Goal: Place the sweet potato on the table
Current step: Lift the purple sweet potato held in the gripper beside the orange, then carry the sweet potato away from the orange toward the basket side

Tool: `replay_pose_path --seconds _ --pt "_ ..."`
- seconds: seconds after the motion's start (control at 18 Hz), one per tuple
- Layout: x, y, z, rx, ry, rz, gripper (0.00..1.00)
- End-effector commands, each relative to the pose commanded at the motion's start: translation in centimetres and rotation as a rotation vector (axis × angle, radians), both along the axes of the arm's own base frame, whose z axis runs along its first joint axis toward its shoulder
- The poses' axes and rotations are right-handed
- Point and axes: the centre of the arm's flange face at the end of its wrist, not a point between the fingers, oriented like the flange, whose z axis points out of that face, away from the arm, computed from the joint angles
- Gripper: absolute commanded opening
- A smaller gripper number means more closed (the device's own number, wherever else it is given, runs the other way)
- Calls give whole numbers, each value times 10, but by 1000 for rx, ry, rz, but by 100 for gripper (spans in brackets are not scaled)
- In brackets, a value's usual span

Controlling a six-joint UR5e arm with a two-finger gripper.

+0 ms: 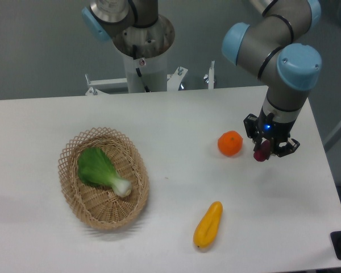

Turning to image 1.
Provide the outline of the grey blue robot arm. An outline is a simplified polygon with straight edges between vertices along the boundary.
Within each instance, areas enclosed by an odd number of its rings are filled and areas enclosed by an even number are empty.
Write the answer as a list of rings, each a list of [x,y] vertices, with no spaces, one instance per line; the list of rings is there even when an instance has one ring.
[[[233,25],[222,42],[224,57],[268,86],[259,115],[244,119],[254,158],[287,156],[299,142],[291,129],[322,67],[320,54],[297,39],[321,17],[318,1],[253,1],[263,16],[256,26]],[[99,40],[111,40],[122,54],[131,93],[177,90],[180,72],[168,77],[165,65],[174,28],[159,14],[157,1],[91,1],[82,18]]]

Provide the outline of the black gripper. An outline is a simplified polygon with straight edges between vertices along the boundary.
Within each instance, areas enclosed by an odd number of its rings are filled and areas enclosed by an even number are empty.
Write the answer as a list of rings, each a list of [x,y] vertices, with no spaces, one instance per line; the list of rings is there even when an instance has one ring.
[[[247,115],[243,122],[246,134],[254,144],[253,151],[258,151],[263,139],[266,139],[271,141],[272,155],[281,158],[294,153],[300,143],[289,137],[296,119],[296,111],[281,111],[269,106],[261,108],[259,117]]]

